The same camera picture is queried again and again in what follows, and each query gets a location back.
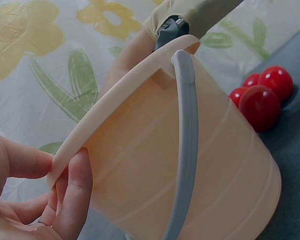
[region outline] finger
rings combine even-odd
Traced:
[[[31,224],[42,215],[48,204],[49,195],[50,193],[46,193],[24,202],[0,202],[0,212],[11,219],[14,218],[9,215],[17,216],[16,219],[25,225]]]
[[[66,168],[55,183],[56,195],[57,195],[57,199],[58,199],[57,207],[56,207],[56,214],[59,213],[59,211],[62,207],[64,198],[65,198],[65,194],[66,194],[66,190],[68,187],[68,178],[69,178],[69,170],[68,170],[68,168]]]
[[[51,154],[2,136],[0,141],[9,160],[9,177],[38,179],[51,170]]]
[[[62,206],[66,190],[68,186],[68,168],[66,168],[56,181],[55,187],[52,189],[48,204],[45,207],[39,223],[51,226],[58,213],[59,206]]]
[[[69,180],[62,208],[52,228],[62,239],[76,240],[86,222],[93,177],[89,154],[82,149],[69,163]]]
[[[58,197],[57,197],[57,190],[56,187],[54,187],[49,195],[48,204],[45,206],[45,209],[43,210],[43,213],[39,219],[39,223],[42,223],[46,226],[52,226],[57,213],[57,203],[58,203]]]

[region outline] bucket handle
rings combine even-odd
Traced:
[[[199,116],[196,74],[191,56],[184,50],[175,52],[174,65],[179,106],[179,152],[174,203],[163,240],[176,240],[184,225],[195,185]]]

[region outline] red plastic ball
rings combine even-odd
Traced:
[[[259,73],[253,73],[250,76],[248,76],[242,83],[242,87],[252,87],[255,85],[258,85],[260,74]]]
[[[239,107],[240,99],[247,89],[247,87],[238,87],[230,93],[229,98],[237,107]]]
[[[282,103],[286,101],[294,91],[294,83],[290,74],[280,66],[267,68],[259,77],[259,85],[271,89]]]
[[[275,93],[262,85],[249,87],[242,95],[239,110],[257,133],[271,129],[280,117],[281,105]]]

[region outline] bucket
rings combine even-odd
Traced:
[[[114,85],[56,153],[49,186],[85,146],[91,205],[133,239],[255,239],[279,201],[279,168],[199,45],[179,37]]]

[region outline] sleeve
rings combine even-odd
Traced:
[[[243,0],[164,0],[145,20],[143,27],[156,42],[158,30],[171,16],[189,24],[189,34],[201,39],[206,32]]]

